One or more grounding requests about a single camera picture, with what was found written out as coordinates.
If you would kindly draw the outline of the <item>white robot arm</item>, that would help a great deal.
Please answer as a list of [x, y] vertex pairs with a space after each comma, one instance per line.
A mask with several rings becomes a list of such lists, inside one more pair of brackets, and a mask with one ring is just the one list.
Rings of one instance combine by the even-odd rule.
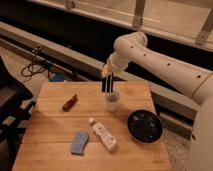
[[124, 71], [130, 62], [145, 68], [192, 99], [197, 111], [189, 147], [187, 171], [213, 171], [213, 71], [154, 52], [147, 36], [134, 32], [114, 41], [102, 76]]

